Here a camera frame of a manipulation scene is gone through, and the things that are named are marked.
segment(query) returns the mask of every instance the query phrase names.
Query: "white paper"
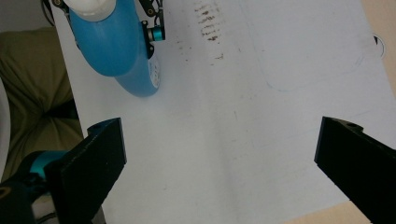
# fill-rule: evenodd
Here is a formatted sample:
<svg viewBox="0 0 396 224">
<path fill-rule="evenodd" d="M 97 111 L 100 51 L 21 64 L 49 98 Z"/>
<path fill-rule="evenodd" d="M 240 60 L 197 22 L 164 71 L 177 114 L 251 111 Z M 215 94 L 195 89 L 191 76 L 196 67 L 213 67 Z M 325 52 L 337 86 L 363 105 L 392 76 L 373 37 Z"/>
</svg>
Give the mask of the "white paper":
<svg viewBox="0 0 396 224">
<path fill-rule="evenodd" d="M 361 2 L 168 0 L 159 91 L 86 64 L 55 15 L 83 129 L 122 118 L 108 223 L 281 223 L 347 197 L 314 163 L 322 116 L 396 146 L 396 106 Z"/>
</svg>

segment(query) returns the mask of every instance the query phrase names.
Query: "black plastic piece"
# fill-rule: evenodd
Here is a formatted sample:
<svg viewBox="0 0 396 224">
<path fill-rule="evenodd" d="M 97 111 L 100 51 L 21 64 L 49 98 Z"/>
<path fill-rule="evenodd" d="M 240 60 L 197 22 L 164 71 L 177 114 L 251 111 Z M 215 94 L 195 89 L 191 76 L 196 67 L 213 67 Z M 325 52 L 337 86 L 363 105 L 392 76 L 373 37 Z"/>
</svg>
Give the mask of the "black plastic piece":
<svg viewBox="0 0 396 224">
<path fill-rule="evenodd" d="M 120 119 L 88 131 L 87 138 L 44 169 L 61 224 L 91 223 L 126 163 Z"/>
<path fill-rule="evenodd" d="M 374 224 L 396 223 L 396 152 L 340 119 L 322 119 L 315 162 Z"/>
</svg>

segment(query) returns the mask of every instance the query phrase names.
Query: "blue object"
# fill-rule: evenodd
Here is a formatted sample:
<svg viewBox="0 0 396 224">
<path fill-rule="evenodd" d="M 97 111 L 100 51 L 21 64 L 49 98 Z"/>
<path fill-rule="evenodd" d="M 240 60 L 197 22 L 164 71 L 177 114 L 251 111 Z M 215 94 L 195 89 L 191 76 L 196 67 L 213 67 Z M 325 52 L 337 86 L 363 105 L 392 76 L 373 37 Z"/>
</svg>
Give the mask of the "blue object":
<svg viewBox="0 0 396 224">
<path fill-rule="evenodd" d="M 70 22 L 79 49 L 96 72 L 115 77 L 136 96 L 158 90 L 159 65 L 149 62 L 133 0 L 117 0 L 113 13 L 102 21 L 85 21 L 70 10 Z"/>
<path fill-rule="evenodd" d="M 59 160 L 67 151 L 45 151 L 41 153 L 33 162 L 30 173 L 38 173 L 38 175 L 46 179 L 44 167 L 52 161 Z"/>
<path fill-rule="evenodd" d="M 163 31 L 161 30 L 161 27 L 154 27 L 152 33 L 155 41 L 163 40 Z"/>
</svg>

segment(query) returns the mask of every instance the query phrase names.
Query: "white surface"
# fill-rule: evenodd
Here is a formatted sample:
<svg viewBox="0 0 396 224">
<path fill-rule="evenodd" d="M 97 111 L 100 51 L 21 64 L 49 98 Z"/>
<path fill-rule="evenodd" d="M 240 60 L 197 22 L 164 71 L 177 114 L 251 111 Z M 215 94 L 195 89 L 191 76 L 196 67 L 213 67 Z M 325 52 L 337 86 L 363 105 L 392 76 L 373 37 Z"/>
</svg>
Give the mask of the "white surface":
<svg viewBox="0 0 396 224">
<path fill-rule="evenodd" d="M 84 131 L 122 118 L 108 223 L 280 223 L 347 198 L 314 163 L 322 116 L 396 146 L 396 106 L 361 2 L 167 0 L 162 85 L 128 94 L 55 14 Z"/>
<path fill-rule="evenodd" d="M 6 166 L 10 132 L 11 120 L 9 116 L 8 98 L 3 81 L 0 78 L 0 179 Z"/>
</svg>

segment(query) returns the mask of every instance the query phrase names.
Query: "blue plastic container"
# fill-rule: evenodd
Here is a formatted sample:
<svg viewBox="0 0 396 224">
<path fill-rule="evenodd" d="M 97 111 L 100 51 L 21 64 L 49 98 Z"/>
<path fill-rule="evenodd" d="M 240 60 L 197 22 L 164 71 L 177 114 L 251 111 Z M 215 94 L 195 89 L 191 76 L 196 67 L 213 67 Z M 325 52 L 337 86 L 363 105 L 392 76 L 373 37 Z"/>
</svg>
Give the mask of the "blue plastic container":
<svg viewBox="0 0 396 224">
<path fill-rule="evenodd" d="M 158 90 L 160 67 L 155 55 L 148 59 L 133 0 L 117 0 L 112 14 L 102 21 L 85 21 L 70 10 L 70 21 L 79 49 L 96 72 L 114 77 L 135 96 Z"/>
</svg>

